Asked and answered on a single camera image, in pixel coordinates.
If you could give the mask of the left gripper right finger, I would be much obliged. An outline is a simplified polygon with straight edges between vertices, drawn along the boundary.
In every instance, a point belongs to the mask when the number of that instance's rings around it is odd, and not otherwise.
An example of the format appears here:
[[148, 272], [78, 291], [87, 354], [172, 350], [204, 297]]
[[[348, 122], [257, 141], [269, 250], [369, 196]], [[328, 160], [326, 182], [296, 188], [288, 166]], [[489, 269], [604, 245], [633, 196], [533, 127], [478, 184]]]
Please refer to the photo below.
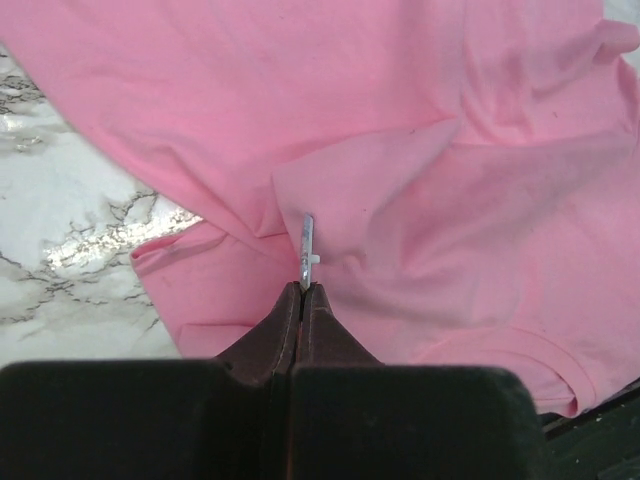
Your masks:
[[371, 354], [334, 314], [324, 287], [314, 283], [304, 294], [297, 340], [297, 374], [357, 374], [380, 369]]

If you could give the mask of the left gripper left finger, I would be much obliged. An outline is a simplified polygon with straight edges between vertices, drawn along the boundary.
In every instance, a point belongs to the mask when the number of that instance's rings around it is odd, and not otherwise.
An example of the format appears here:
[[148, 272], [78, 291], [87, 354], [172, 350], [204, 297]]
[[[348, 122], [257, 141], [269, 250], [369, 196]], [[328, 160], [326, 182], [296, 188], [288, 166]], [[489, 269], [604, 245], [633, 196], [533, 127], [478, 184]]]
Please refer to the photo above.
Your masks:
[[249, 387], [262, 387], [274, 374], [286, 373], [295, 359], [302, 302], [299, 284], [286, 284], [268, 315], [216, 361], [234, 381]]

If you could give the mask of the pink t-shirt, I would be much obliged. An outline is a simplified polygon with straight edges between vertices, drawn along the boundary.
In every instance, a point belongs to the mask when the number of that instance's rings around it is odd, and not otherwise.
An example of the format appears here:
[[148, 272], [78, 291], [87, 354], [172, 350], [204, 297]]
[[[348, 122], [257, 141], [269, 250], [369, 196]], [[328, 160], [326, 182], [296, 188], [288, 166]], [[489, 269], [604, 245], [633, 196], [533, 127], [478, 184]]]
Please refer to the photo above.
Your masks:
[[315, 278], [392, 364], [574, 416], [639, 375], [638, 29], [599, 1], [5, 1], [62, 116], [200, 220], [133, 267], [178, 350]]

